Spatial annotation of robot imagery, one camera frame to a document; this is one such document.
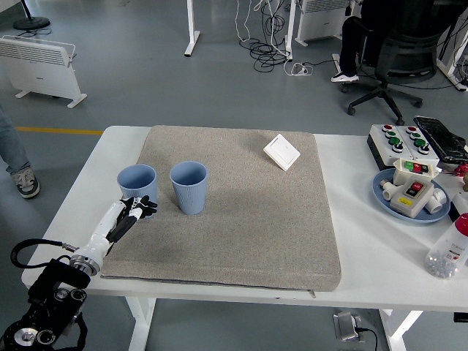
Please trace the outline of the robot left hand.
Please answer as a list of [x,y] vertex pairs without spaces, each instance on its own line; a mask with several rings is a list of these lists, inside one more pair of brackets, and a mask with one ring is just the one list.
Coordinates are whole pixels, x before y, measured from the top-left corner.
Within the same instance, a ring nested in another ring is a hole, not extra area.
[[157,212],[157,204],[149,196],[128,197],[112,204],[95,228],[89,242],[74,252],[70,265],[89,276],[96,275],[103,266],[104,257],[129,229],[139,220]]

